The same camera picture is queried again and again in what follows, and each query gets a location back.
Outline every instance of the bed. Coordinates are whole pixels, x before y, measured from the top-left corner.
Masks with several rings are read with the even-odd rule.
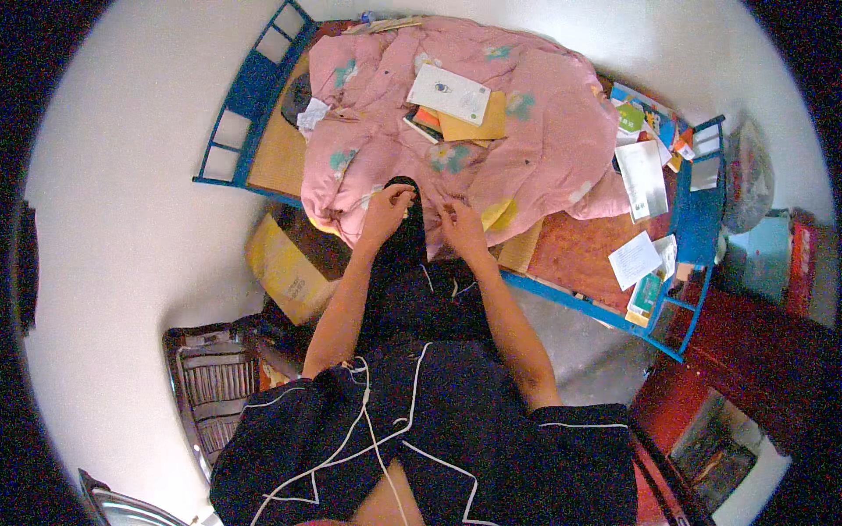
[[[295,79],[309,68],[308,50],[324,35],[339,35],[354,22],[318,23],[294,0],[285,0],[249,51],[210,133],[197,183],[246,189],[301,208],[301,182],[306,144],[280,112],[280,101]],[[610,92],[610,79],[601,77]],[[715,126],[719,149],[705,158],[720,159],[717,186],[690,192],[691,165],[676,174],[665,169],[670,212],[632,224],[627,215],[576,220],[559,212],[539,221],[506,242],[501,271],[512,285],[579,310],[613,327],[642,337],[672,358],[682,361],[711,279],[716,239],[724,200],[723,118],[695,130]],[[652,239],[675,234],[678,261],[691,265],[701,287],[697,301],[685,301],[683,282],[662,286],[655,310],[645,327],[628,321],[631,291],[621,292],[608,264],[608,254],[646,230]],[[674,309],[689,311],[682,337],[666,337]],[[669,334],[674,334],[674,327]]]

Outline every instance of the cardboard box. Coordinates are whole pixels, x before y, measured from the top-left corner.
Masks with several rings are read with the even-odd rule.
[[[321,314],[338,279],[328,279],[267,214],[246,245],[246,261],[254,277],[296,324]]]

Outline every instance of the orange book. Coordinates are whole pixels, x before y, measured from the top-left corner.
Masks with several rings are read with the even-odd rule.
[[[475,126],[464,120],[439,112],[441,135],[445,141],[469,141],[472,139],[503,139],[506,136],[506,94],[491,92],[482,125]]]
[[[441,133],[441,125],[439,123],[439,113],[434,109],[420,106],[418,111],[413,116],[413,121],[416,124],[424,125],[431,130],[436,130]]]

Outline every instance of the notebook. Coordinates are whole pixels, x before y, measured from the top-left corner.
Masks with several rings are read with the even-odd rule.
[[[469,125],[448,114],[439,114],[439,125],[445,141],[502,139],[506,136],[506,94],[491,93],[482,118],[482,125]]]
[[[491,90],[468,78],[430,64],[421,66],[407,102],[426,106],[441,114],[479,126],[485,115]]]

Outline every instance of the white book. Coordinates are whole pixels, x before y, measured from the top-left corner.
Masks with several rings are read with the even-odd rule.
[[[430,64],[421,66],[407,102],[444,112],[468,124],[479,126],[491,90],[461,75]]]
[[[669,211],[663,168],[655,141],[636,142],[614,150],[631,203],[631,221]]]

